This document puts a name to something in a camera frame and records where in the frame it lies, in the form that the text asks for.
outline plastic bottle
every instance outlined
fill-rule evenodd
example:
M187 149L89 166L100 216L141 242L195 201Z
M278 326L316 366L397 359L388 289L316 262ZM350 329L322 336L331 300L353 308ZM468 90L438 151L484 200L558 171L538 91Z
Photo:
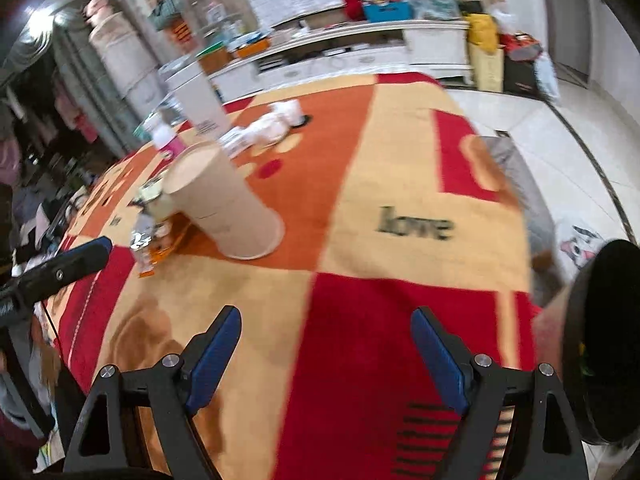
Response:
M151 134L156 150L170 153L171 160L180 155L187 146L174 129L164 122L159 113L152 114L145 121L145 129Z

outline bright ceiling light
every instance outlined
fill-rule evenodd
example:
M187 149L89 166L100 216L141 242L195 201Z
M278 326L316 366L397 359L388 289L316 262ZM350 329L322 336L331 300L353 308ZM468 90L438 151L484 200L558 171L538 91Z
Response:
M36 9L31 13L27 22L27 30L32 38L39 38L53 30L53 16L43 9Z

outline blue storage box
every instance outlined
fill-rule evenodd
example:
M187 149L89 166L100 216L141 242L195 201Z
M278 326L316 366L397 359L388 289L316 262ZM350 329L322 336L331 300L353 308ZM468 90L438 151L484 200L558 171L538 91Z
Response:
M373 23L410 20L414 16L414 8L408 2L390 2L386 5L364 4L362 8L367 20Z

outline tile floor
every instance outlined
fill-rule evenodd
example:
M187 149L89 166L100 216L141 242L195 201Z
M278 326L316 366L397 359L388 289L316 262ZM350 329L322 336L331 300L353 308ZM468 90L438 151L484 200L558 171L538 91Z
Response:
M561 113L592 151L640 235L640 137L600 97L560 81ZM571 133L544 103L504 94L449 90L479 135L510 134L555 221L584 218L604 238L626 238L600 177Z

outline screw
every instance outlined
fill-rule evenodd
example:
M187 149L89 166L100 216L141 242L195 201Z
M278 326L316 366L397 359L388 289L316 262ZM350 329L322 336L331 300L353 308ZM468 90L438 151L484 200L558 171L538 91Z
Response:
M116 373L116 367L113 365L106 365L102 370L100 370L100 377L103 379L108 379L114 373Z
M180 360L180 356L176 354L165 355L162 358L162 366L165 366L167 368L173 368L175 365L178 364L179 360Z
M552 365L549 365L547 363L542 363L538 367L538 370L540 370L541 374L546 375L547 377L554 374L554 368L552 367Z
M487 368L491 364L491 358L487 354L478 354L474 357L474 361L478 366Z

